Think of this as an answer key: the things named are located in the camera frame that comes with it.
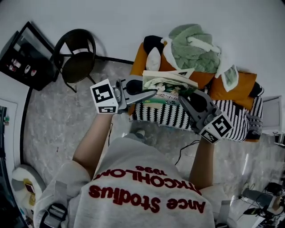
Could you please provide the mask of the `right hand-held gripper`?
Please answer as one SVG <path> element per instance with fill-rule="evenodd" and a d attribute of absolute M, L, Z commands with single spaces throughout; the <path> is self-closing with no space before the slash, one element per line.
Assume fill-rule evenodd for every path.
<path fill-rule="evenodd" d="M 189 99 L 179 95 L 179 102 L 192 118 L 192 130 L 209 143 L 217 143 L 232 130 L 229 117 L 217 106 L 214 106 L 212 99 L 205 92 L 195 90 Z M 197 112 L 204 111 L 207 112 L 206 115 L 198 118 Z"/>

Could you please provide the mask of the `green cover book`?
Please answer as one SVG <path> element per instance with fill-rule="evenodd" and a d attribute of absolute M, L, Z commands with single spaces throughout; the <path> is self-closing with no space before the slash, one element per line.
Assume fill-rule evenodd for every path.
<path fill-rule="evenodd" d="M 193 68 L 174 71 L 143 72 L 143 90 L 157 90 L 155 96 L 142 103 L 151 108 L 161 108 L 162 105 L 179 105 L 179 95 L 198 89 L 198 83 L 190 80 Z"/>

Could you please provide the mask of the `person's left forearm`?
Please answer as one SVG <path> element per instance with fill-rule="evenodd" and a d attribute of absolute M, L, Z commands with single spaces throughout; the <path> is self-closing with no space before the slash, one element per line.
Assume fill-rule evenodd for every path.
<path fill-rule="evenodd" d="M 97 114 L 79 143 L 73 161 L 80 164 L 93 178 L 108 136 L 113 114 Z"/>

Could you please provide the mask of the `orange pillow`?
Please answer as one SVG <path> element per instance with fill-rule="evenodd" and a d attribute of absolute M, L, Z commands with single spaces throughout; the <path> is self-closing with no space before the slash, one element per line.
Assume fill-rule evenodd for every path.
<path fill-rule="evenodd" d="M 249 95 L 254 87 L 256 78 L 257 74 L 239 72 L 238 85 L 229 92 L 225 90 L 221 77 L 215 78 L 210 86 L 210 97 L 212 100 L 232 100 L 245 109 L 251 110 L 254 98 Z"/>
<path fill-rule="evenodd" d="M 173 68 L 166 60 L 163 53 L 161 54 L 161 64 L 159 71 L 174 71 L 175 68 Z M 213 78 L 215 74 L 214 73 L 202 73 L 202 72 L 196 72 L 194 71 L 191 76 L 189 77 L 190 80 L 195 81 L 198 83 L 198 88 L 202 89 L 204 88 Z"/>

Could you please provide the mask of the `black white striped blanket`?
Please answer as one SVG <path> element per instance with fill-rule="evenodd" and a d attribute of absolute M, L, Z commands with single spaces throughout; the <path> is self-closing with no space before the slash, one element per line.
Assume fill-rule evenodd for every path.
<path fill-rule="evenodd" d="M 246 114 L 263 117 L 263 101 L 261 96 L 254 98 L 251 110 L 236 104 L 232 100 L 214 100 L 215 105 L 227 114 L 233 128 L 223 138 L 228 140 L 242 142 L 246 141 L 249 128 L 249 121 Z M 186 115 L 182 106 L 163 105 L 162 108 L 156 109 L 144 106 L 142 103 L 135 104 L 131 121 L 154 122 L 160 126 L 169 126 L 177 129 L 191 131 L 190 119 Z"/>

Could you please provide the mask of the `black white plush toy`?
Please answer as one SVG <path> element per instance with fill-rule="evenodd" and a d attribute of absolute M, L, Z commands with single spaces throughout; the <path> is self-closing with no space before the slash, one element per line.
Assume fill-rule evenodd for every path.
<path fill-rule="evenodd" d="M 162 39 L 162 37 L 154 35 L 146 36 L 144 38 L 143 48 L 147 54 L 146 70 L 159 70 L 161 65 L 161 55 L 164 49 L 164 44 L 161 42 Z"/>

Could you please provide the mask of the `person's jeans legs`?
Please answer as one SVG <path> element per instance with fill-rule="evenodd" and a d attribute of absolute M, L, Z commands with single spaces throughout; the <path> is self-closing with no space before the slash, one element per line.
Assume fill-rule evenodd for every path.
<path fill-rule="evenodd" d="M 143 129 L 138 129 L 132 131 L 128 134 L 125 134 L 122 137 L 124 143 L 127 143 L 131 146 L 134 145 L 148 145 L 153 146 L 156 143 L 156 140 L 152 138 L 152 135 L 145 132 Z"/>

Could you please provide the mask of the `green fleece blanket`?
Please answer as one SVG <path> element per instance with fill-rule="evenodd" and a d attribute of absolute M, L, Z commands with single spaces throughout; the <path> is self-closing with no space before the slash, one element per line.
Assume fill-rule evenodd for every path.
<path fill-rule="evenodd" d="M 221 78 L 226 92 L 238 85 L 239 73 L 225 48 L 212 42 L 199 24 L 184 24 L 161 39 L 163 54 L 176 70 L 194 69 Z"/>

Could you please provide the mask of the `black wicker chair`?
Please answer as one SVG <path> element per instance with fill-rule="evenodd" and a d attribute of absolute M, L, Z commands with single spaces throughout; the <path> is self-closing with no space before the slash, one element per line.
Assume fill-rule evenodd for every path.
<path fill-rule="evenodd" d="M 91 32 L 78 28 L 64 34 L 54 47 L 52 59 L 65 85 L 73 92 L 77 91 L 71 84 L 76 84 L 85 78 L 93 84 L 96 83 L 90 76 L 95 60 L 98 59 Z"/>

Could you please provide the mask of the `grey knitted cloth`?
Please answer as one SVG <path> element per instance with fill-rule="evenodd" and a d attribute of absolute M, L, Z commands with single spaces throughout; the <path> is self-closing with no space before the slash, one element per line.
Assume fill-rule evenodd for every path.
<path fill-rule="evenodd" d="M 262 134 L 263 121 L 262 118 L 255 115 L 246 114 L 249 121 L 249 128 L 246 136 L 246 141 L 257 142 Z"/>

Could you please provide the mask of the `black cushion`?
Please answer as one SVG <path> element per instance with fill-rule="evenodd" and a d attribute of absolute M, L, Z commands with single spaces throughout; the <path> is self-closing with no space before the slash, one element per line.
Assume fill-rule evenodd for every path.
<path fill-rule="evenodd" d="M 255 82 L 249 94 L 249 97 L 256 98 L 261 96 L 263 93 L 264 93 L 264 88 L 259 83 Z"/>

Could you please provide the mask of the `white cabinet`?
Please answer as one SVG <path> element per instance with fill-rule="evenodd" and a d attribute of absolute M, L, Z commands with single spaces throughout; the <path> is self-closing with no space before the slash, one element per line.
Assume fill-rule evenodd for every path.
<path fill-rule="evenodd" d="M 285 111 L 282 108 L 282 96 L 263 98 L 262 133 L 270 136 L 285 134 Z"/>

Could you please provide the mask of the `black display cabinet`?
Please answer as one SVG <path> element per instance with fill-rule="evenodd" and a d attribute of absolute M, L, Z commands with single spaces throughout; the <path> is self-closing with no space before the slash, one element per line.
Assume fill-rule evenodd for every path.
<path fill-rule="evenodd" d="M 0 71 L 16 81 L 41 91 L 59 75 L 53 62 L 54 47 L 34 23 L 9 39 L 0 51 Z"/>

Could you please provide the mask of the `black equipment pile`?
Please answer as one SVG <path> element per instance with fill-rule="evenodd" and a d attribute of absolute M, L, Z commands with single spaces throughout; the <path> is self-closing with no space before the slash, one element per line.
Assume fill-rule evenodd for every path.
<path fill-rule="evenodd" d="M 285 190 L 269 183 L 264 190 L 245 183 L 238 200 L 249 204 L 237 219 L 238 228 L 285 228 Z"/>

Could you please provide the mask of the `dark framed window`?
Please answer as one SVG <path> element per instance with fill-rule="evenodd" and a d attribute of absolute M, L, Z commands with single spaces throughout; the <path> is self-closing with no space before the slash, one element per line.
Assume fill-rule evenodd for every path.
<path fill-rule="evenodd" d="M 6 116 L 6 107 L 0 106 L 0 170 L 3 168 L 5 161 L 4 151 L 4 118 Z"/>

